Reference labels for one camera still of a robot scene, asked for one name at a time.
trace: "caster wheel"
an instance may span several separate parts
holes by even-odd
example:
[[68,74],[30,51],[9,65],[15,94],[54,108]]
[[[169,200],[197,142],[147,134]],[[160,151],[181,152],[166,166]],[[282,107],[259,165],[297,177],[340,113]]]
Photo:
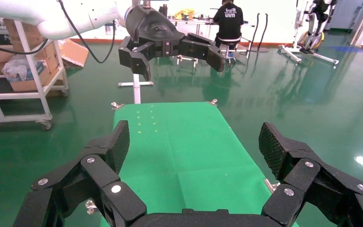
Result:
[[62,96],[63,97],[68,97],[69,96],[69,90],[62,90]]
[[41,122],[41,124],[43,125],[43,129],[46,131],[48,131],[52,127],[52,121],[44,121]]

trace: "stool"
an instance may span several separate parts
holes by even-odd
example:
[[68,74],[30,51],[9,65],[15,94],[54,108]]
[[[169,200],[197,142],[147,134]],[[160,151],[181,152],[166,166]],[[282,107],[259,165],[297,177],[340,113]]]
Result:
[[[219,41],[221,44],[226,45],[226,54],[225,54],[225,58],[228,59],[229,64],[231,64],[231,59],[234,59],[234,62],[236,62],[236,59],[234,57],[229,57],[229,52],[236,52],[236,48],[238,43],[241,41],[242,37],[240,36],[237,39],[221,39],[219,38]],[[230,50],[230,47],[235,45],[235,49],[234,50]]]

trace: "white metal shelf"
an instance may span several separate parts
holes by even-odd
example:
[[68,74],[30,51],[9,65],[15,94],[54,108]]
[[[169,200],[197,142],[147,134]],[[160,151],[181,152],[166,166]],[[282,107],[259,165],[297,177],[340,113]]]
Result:
[[[30,46],[28,44],[27,38],[26,38],[26,34],[24,32],[23,29],[23,25],[21,22],[19,21],[15,21],[15,25],[16,25],[16,29],[18,31],[21,43],[23,45],[23,49],[25,52],[30,52],[32,50],[30,50]],[[33,74],[33,79],[35,82],[35,85],[37,87],[37,91],[36,92],[12,92],[12,93],[2,93],[0,94],[0,100],[6,100],[6,99],[40,99],[42,106],[43,106],[43,110],[44,110],[44,114],[26,114],[26,115],[11,115],[11,116],[5,116],[5,114],[2,112],[1,108],[0,108],[0,122],[25,122],[25,121],[35,121],[35,122],[40,122],[42,123],[46,129],[49,129],[51,127],[51,123],[50,120],[52,119],[52,115],[51,115],[51,111],[49,109],[48,103],[46,101],[46,95],[48,94],[48,92],[50,90],[61,90],[62,92],[64,92],[65,94],[67,94],[68,89],[69,89],[69,84],[67,81],[67,76],[66,76],[66,71],[64,69],[64,65],[63,65],[63,61],[61,58],[61,52],[59,49],[59,45],[57,41],[53,41],[53,40],[48,40],[47,44],[45,46],[47,46],[50,43],[54,43],[55,46],[55,52],[56,52],[56,57],[58,59],[59,62],[59,66],[58,66],[58,72],[55,74],[55,76],[52,78],[52,80],[50,81],[50,83],[46,86],[43,86],[41,84],[39,75],[37,73],[37,69],[35,67],[35,58],[34,55],[36,54],[29,54],[26,55],[27,57],[27,61],[30,65],[30,70]],[[38,45],[37,47],[35,47],[33,49],[33,51],[39,49],[41,47],[42,44]],[[58,80],[59,76],[62,76],[63,79],[63,85],[54,85],[55,82]]]

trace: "plastic bag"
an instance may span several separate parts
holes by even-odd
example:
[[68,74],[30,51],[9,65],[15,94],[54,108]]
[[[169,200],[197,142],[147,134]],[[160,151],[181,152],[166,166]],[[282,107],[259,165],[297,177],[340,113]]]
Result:
[[15,55],[2,69],[3,74],[8,80],[14,80],[20,77],[21,80],[26,80],[27,70],[30,69],[27,57],[24,55]]

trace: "metal clamp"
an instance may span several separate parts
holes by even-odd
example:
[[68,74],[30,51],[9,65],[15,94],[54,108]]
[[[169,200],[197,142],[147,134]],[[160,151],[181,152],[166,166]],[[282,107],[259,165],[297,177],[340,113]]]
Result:
[[216,102],[217,102],[217,101],[218,101],[217,99],[214,99],[214,100],[212,100],[212,102],[207,101],[207,103],[209,103],[209,104],[211,104],[211,105],[214,105],[214,106],[218,106],[218,105],[216,104]]
[[113,102],[113,103],[111,103],[111,105],[113,106],[113,110],[118,110],[118,109],[120,109],[120,108],[122,108],[122,107],[124,107],[124,104],[120,104],[120,105],[118,105],[117,103],[115,103],[115,102]]
[[268,187],[270,193],[273,193],[274,191],[276,191],[276,188],[280,185],[280,183],[271,184],[271,182],[268,179],[265,179],[264,182],[265,182],[265,185]]

